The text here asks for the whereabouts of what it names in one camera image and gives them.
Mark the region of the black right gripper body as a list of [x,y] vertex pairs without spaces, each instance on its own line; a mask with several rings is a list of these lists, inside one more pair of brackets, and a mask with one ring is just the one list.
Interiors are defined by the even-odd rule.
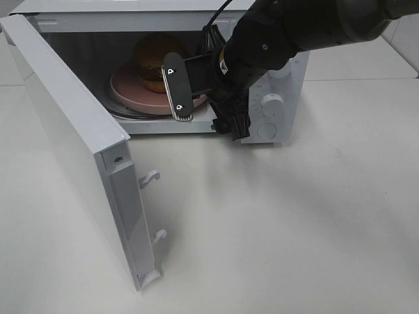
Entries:
[[247,111],[248,90],[262,77],[262,69],[236,57],[225,58],[223,49],[183,60],[183,110],[192,99],[206,94],[216,111]]

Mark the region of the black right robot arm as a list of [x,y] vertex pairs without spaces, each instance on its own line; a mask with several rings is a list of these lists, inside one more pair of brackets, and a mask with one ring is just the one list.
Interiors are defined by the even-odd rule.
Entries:
[[191,90],[206,94],[218,133],[249,135],[249,88],[300,52],[372,41],[391,21],[418,12],[417,1],[256,1],[229,39],[208,23],[198,56],[187,60]]

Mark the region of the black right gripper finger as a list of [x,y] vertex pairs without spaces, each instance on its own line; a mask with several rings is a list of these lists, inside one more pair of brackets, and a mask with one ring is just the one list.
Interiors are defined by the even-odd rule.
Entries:
[[250,136],[248,94],[237,94],[222,103],[211,99],[209,104],[216,115],[212,120],[212,130],[220,135],[231,134],[233,141]]
[[225,44],[226,40],[219,31],[218,25],[212,24],[210,26],[204,26],[196,48],[196,55],[212,54],[219,48],[224,47]]

